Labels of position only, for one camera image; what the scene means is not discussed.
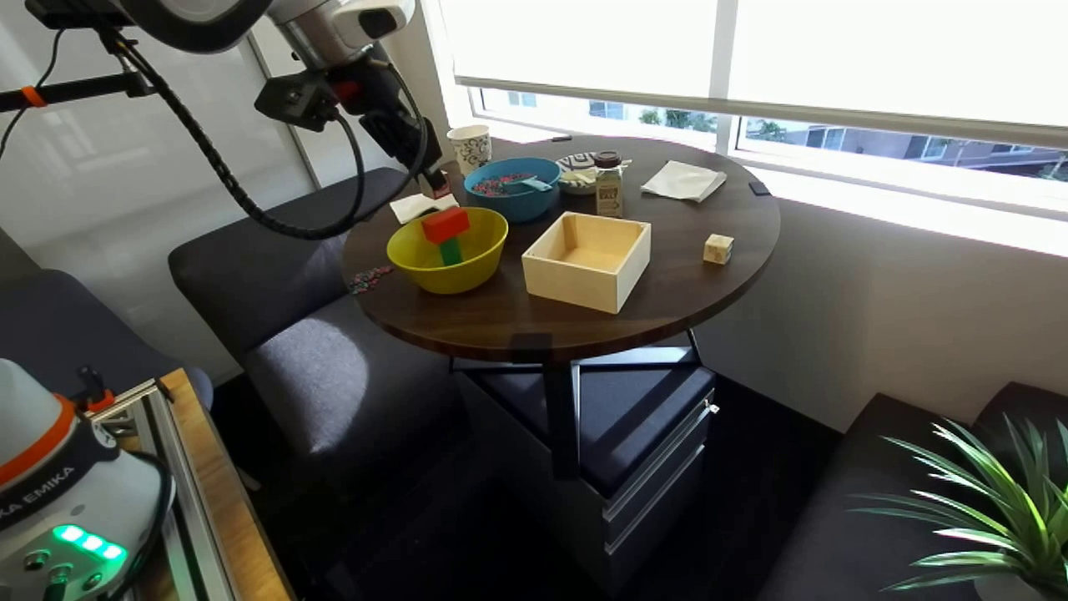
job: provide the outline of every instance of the white paper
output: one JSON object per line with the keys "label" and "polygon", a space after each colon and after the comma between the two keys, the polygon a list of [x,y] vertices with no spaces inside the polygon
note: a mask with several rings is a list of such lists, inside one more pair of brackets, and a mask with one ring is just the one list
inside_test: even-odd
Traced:
{"label": "white paper", "polygon": [[642,190],[670,200],[704,204],[726,181],[726,171],[669,161]]}
{"label": "white paper", "polygon": [[393,218],[400,222],[427,214],[427,211],[446,211],[446,206],[461,206],[455,193],[443,193],[443,198],[427,198],[427,193],[408,193],[400,200],[390,204]]}

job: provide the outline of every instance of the green light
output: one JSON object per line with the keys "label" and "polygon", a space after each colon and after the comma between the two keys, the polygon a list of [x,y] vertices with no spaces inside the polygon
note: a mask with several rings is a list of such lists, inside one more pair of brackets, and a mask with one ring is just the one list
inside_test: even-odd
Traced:
{"label": "green light", "polygon": [[52,534],[60,541],[79,541],[88,529],[85,527],[75,527],[75,524],[56,524]]}
{"label": "green light", "polygon": [[105,538],[89,534],[79,546],[96,549],[96,546],[105,546]]}
{"label": "green light", "polygon": [[124,556],[124,554],[128,554],[128,549],[124,549],[121,544],[107,544],[107,546],[105,546],[105,556],[107,556],[107,562],[118,562],[118,556]]}

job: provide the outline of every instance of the yellow bowl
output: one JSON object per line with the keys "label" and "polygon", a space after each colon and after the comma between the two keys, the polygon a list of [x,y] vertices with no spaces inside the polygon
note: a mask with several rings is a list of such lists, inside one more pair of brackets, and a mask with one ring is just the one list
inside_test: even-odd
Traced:
{"label": "yellow bowl", "polygon": [[467,206],[472,226],[457,237],[461,265],[443,265],[441,246],[424,237],[421,219],[408,219],[386,239],[386,256],[427,295],[465,295],[489,282],[504,253],[506,219],[489,206]]}

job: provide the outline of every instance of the black floor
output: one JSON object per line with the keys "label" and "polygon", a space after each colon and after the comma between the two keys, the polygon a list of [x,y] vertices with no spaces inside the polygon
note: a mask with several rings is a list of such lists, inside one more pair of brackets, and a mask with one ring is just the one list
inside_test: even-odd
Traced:
{"label": "black floor", "polygon": [[[701,488],[621,601],[750,601],[839,445],[732,379],[718,379],[718,404]],[[373,495],[338,503],[287,468],[243,379],[220,386],[215,414],[234,460],[263,479],[253,500],[302,596],[601,596],[522,498],[480,470],[465,425]]]}

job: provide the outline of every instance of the white cup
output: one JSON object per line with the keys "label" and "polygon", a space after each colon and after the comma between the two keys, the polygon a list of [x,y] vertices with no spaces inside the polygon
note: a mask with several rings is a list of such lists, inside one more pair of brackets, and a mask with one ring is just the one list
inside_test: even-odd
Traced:
{"label": "white cup", "polygon": [[455,144],[461,174],[472,174],[490,162],[490,127],[485,124],[455,127],[446,131],[446,141]]}

